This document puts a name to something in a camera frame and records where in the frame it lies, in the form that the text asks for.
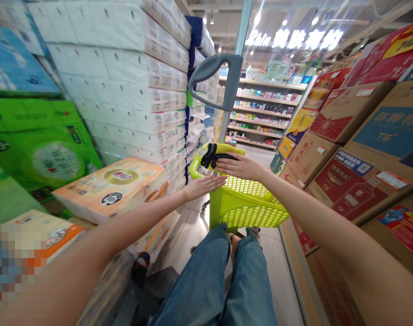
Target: illuminated sign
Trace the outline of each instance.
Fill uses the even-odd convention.
[[[304,30],[294,30],[291,34],[291,38],[288,41],[290,31],[288,29],[280,29],[276,32],[273,44],[271,45],[272,48],[280,47],[280,48],[289,48],[289,49],[298,49],[298,48],[305,48],[306,50],[315,50],[316,48],[324,49],[327,48],[329,51],[336,48],[341,39],[342,35],[344,34],[343,31],[339,29],[333,30],[331,29],[326,36],[324,36],[326,32],[319,31],[318,29],[309,32],[308,38],[305,42],[306,32]],[[271,37],[268,36],[266,33],[264,35],[259,32],[257,29],[254,29],[249,38],[246,40],[245,44],[249,46],[262,46],[267,47],[270,46]]]

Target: jeans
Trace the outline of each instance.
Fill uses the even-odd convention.
[[[237,246],[231,288],[225,267],[231,253],[226,223],[198,245],[149,325],[276,325],[264,254],[247,228]]]

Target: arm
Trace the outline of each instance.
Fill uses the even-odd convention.
[[[118,253],[181,205],[225,182],[226,177],[212,175],[193,180],[172,195],[101,224],[55,259],[41,282],[32,284],[21,301],[4,311],[3,325],[12,321],[21,325],[75,325],[101,274]]]
[[[262,183],[341,268],[370,325],[413,325],[413,275],[356,225],[252,160],[219,159],[217,171]]]

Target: ceiling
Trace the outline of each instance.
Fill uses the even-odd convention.
[[[176,2],[186,14],[206,17],[206,26],[216,50],[221,47],[223,52],[234,52],[243,0]],[[302,49],[271,47],[279,29],[288,29],[290,36],[294,30],[304,30],[305,40],[315,29],[326,34],[331,29],[339,29],[343,35],[336,48],[328,53],[329,61],[347,57],[356,46],[365,45],[413,22],[413,0],[254,0],[248,35],[254,29],[259,11],[256,29],[262,35],[270,36],[271,40],[266,47],[245,46],[243,55],[248,62],[269,62],[286,54],[294,55],[294,63],[303,60]],[[318,22],[312,25],[316,17]],[[283,26],[284,20],[288,21],[286,26]]]

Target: foot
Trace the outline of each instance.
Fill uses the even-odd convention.
[[[232,246],[232,254],[235,255],[235,251],[237,250],[237,246],[238,243],[240,242],[241,238],[236,236],[236,235],[232,235],[231,236],[231,246]]]

